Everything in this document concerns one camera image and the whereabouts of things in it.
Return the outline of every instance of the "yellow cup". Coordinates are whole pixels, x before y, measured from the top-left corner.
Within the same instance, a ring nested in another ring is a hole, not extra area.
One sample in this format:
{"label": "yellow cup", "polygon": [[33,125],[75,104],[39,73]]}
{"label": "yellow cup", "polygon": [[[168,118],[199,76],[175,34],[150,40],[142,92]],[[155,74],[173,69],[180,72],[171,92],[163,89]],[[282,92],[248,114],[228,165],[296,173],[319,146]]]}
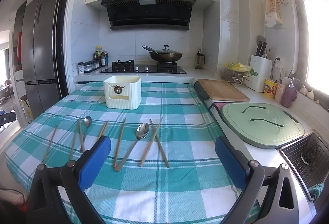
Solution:
{"label": "yellow cup", "polygon": [[265,79],[265,86],[264,86],[263,94],[266,97],[274,98],[277,86],[278,86],[278,84],[275,83],[273,80]]}

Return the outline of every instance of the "wooden cutting board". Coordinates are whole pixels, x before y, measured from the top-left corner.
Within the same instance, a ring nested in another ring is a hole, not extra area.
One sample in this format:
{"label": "wooden cutting board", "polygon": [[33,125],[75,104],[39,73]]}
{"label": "wooden cutting board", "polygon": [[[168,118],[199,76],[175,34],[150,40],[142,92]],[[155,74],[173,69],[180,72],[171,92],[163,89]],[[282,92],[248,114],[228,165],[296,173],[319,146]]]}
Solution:
{"label": "wooden cutting board", "polygon": [[227,81],[199,79],[203,89],[211,99],[249,102],[249,98]]}

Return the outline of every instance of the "wok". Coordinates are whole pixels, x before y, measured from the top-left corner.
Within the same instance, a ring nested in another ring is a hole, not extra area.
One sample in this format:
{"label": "wok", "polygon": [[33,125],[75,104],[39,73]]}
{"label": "wok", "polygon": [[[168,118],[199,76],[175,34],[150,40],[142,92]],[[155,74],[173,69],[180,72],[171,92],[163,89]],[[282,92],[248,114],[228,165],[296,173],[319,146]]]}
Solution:
{"label": "wok", "polygon": [[158,62],[176,62],[181,59],[183,53],[168,49],[168,45],[164,45],[164,49],[155,51],[148,46],[142,46],[142,48],[149,51],[152,59]]}

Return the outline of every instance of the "power outlet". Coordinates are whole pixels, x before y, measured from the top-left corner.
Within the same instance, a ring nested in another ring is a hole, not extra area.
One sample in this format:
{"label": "power outlet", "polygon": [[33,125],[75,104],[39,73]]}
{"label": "power outlet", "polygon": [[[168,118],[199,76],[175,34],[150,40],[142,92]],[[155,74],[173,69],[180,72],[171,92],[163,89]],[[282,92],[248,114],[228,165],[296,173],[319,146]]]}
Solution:
{"label": "power outlet", "polygon": [[279,57],[280,60],[277,59],[277,60],[275,61],[275,67],[277,67],[277,68],[282,67],[282,68],[283,68],[284,63],[285,63],[285,59],[284,59],[284,57],[283,57],[283,56],[276,56],[276,57]]}

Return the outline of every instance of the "green towel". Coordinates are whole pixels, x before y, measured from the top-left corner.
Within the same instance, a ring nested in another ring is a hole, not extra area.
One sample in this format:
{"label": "green towel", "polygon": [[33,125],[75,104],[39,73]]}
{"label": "green towel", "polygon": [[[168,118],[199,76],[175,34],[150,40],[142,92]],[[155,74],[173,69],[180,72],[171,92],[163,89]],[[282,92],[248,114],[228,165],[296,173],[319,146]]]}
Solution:
{"label": "green towel", "polygon": [[319,198],[319,196],[323,190],[323,187],[324,187],[324,185],[321,183],[321,184],[316,184],[308,189],[308,191],[310,192],[310,195],[312,197],[314,197],[313,202],[316,202],[316,200]]}

